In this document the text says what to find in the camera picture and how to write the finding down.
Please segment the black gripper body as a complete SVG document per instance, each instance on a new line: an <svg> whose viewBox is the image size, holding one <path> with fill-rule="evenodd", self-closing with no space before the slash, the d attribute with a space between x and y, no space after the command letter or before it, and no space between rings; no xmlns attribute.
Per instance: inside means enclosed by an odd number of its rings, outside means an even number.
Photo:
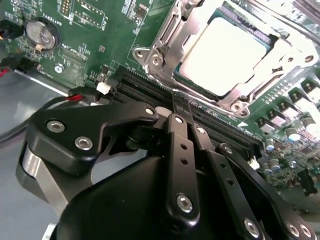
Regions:
<svg viewBox="0 0 320 240"><path fill-rule="evenodd" d="M74 197L54 230L56 240L236 240L213 181L197 175L200 219L181 231L164 216L167 163L146 157Z"/></svg>

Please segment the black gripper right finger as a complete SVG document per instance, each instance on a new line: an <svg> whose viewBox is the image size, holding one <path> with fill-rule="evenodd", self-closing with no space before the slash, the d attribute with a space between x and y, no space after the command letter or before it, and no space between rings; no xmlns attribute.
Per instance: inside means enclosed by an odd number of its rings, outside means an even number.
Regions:
<svg viewBox="0 0 320 240"><path fill-rule="evenodd" d="M201 154L242 240L315 240L315 231L228 143L214 146L205 129L194 124L189 101L184 114Z"/></svg>

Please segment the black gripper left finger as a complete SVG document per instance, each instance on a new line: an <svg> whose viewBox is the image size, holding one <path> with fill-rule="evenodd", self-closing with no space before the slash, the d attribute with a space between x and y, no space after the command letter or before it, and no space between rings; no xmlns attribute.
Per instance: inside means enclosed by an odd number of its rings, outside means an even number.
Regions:
<svg viewBox="0 0 320 240"><path fill-rule="evenodd" d="M194 145L188 139L187 122L165 108L133 101L40 110L26 128L21 165L49 203L59 199L60 213L105 216L115 207L121 187L133 193L138 206L144 206L142 198L150 194L145 188L149 171L123 169L92 185L93 166L100 157L139 149L151 153L143 164L167 164L165 189L153 197L163 216L179 227L196 225L200 205Z"/></svg>

